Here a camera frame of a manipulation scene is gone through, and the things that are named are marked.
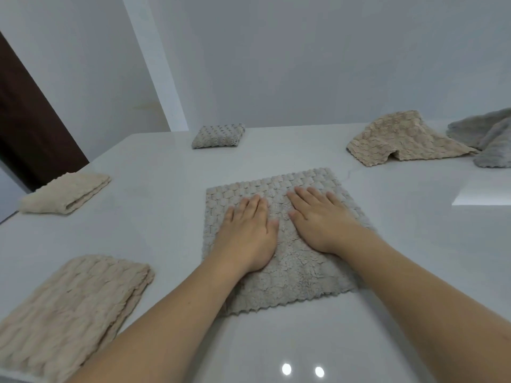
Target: textured cloth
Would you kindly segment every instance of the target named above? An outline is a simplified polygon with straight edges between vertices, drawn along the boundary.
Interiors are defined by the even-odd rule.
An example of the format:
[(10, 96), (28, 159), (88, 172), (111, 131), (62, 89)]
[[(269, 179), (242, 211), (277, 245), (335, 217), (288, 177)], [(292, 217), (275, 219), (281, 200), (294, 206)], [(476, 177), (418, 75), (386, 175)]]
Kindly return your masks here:
[(263, 270), (247, 274), (236, 285), (221, 315), (237, 315), (324, 295), (338, 295), (357, 288), (358, 277), (346, 262), (311, 249), (298, 236), (289, 219), (288, 211), (293, 207), (286, 196), (293, 186), (312, 186), (322, 193), (335, 192), (363, 226), (374, 229), (328, 168), (209, 188), (206, 192), (203, 257), (211, 250), (228, 206), (238, 205), (242, 197), (258, 193), (267, 198), (270, 217), (280, 219), (275, 255)]
[(203, 126), (192, 142), (192, 148), (237, 147), (245, 133), (242, 123), (221, 126)]
[(447, 135), (482, 151), (474, 158), (477, 166), (511, 167), (511, 108), (452, 122)]
[(347, 146), (365, 166), (398, 160), (458, 157), (476, 150), (429, 128), (416, 110), (386, 114), (370, 123)]
[(0, 323), (0, 367), (65, 381), (115, 338), (153, 278), (124, 259), (70, 260)]
[(101, 173), (66, 173), (19, 202), (19, 211), (34, 213), (71, 213), (110, 182)]

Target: finger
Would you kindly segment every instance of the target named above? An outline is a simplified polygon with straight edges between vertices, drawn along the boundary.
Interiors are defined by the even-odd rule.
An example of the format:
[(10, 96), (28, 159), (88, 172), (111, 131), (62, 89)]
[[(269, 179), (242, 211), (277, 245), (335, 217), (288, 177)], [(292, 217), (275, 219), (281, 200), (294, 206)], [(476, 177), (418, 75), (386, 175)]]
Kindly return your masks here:
[(268, 201), (266, 199), (259, 200), (255, 218), (263, 223), (266, 223), (266, 220), (268, 220)]
[(298, 232), (300, 232), (300, 230), (302, 230), (303, 228), (305, 228), (305, 217), (303, 216), (303, 213), (300, 212), (300, 211), (297, 211), (297, 210), (291, 210), (289, 212), (289, 218), (291, 219), (291, 221), (293, 222), (293, 224), (295, 225), (296, 229), (298, 230)]
[(261, 197), (257, 194), (252, 196), (251, 200), (248, 202), (247, 208), (243, 211), (243, 219), (252, 219), (254, 217), (260, 199)]
[(234, 207), (233, 206), (229, 206), (229, 208), (227, 208), (227, 212), (225, 213), (223, 223), (227, 224), (227, 223), (232, 222), (233, 221), (233, 216), (234, 216)]
[(344, 205), (341, 203), (341, 200), (337, 199), (337, 196), (335, 196), (335, 193), (328, 191), (327, 199), (330, 200), (330, 203), (332, 203), (334, 206), (344, 208)]
[(317, 200), (314, 196), (312, 196), (310, 192), (304, 190), (303, 188), (297, 187), (295, 188), (295, 191), (298, 196), (307, 202), (307, 204), (313, 205), (319, 203), (319, 200)]
[(291, 200), (293, 207), (305, 215), (307, 209), (310, 208), (310, 205), (308, 205), (300, 196), (294, 192), (288, 191), (287, 196)]
[(309, 188), (307, 188), (307, 192), (311, 193), (312, 196), (314, 196), (321, 203), (324, 203), (324, 204), (329, 203), (328, 199), (321, 192), (319, 192), (316, 188), (309, 187)]
[(278, 235), (278, 219), (271, 219), (266, 223), (266, 230), (268, 231), (268, 235), (273, 240), (273, 242), (277, 241), (277, 235)]
[(239, 220), (243, 216), (243, 212), (245, 212), (245, 208), (247, 208), (248, 205), (248, 199), (243, 198), (240, 201), (240, 204), (238, 208), (236, 208), (236, 211), (234, 211), (234, 217), (233, 220)]

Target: person's right hand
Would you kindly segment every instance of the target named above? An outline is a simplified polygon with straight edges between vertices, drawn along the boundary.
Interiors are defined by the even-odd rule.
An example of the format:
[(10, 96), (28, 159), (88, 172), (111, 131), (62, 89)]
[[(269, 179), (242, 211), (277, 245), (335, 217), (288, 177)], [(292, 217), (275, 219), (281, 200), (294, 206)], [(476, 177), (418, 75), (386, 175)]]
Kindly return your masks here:
[(357, 222), (334, 193), (327, 192), (324, 196), (312, 187), (307, 190), (295, 187), (295, 191), (287, 193), (295, 207), (289, 216), (313, 249), (342, 256), (349, 240), (362, 239), (370, 231)]

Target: dark brown door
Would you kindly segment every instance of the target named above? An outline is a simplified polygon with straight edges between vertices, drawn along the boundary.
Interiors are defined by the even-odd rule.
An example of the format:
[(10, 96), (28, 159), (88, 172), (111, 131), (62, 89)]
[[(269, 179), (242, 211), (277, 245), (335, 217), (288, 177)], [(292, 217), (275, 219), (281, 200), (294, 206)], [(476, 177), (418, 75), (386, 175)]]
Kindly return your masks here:
[(1, 33), (0, 159), (31, 190), (88, 164)]

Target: washcloth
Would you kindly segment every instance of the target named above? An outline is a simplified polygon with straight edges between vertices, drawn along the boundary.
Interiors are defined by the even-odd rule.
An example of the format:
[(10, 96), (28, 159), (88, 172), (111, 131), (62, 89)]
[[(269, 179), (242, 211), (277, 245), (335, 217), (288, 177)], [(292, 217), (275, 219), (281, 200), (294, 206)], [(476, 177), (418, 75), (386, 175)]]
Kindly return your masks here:
[(124, 259), (70, 260), (0, 323), (0, 367), (64, 382), (115, 338), (153, 278)]
[(511, 167), (511, 108), (452, 122), (447, 135), (482, 151), (474, 158), (477, 166)]
[(365, 166), (400, 161), (458, 157), (476, 150), (429, 128), (417, 110), (386, 114), (370, 123), (347, 146)]
[(24, 196), (18, 210), (34, 213), (71, 213), (105, 187), (111, 178), (101, 173), (66, 173)]
[(237, 147), (245, 132), (242, 123), (220, 126), (203, 126), (192, 142), (192, 148)]
[(294, 186), (315, 187), (337, 194), (359, 222), (374, 229), (349, 193), (328, 168), (283, 174), (250, 182), (234, 183), (206, 191), (203, 257), (208, 256), (229, 205), (258, 193), (268, 199), (271, 218), (280, 219), (275, 255), (261, 271), (247, 274), (234, 288), (220, 315), (238, 315), (295, 301), (338, 295), (357, 288), (359, 278), (349, 265), (330, 254), (311, 249), (289, 219), (293, 208), (286, 192)]

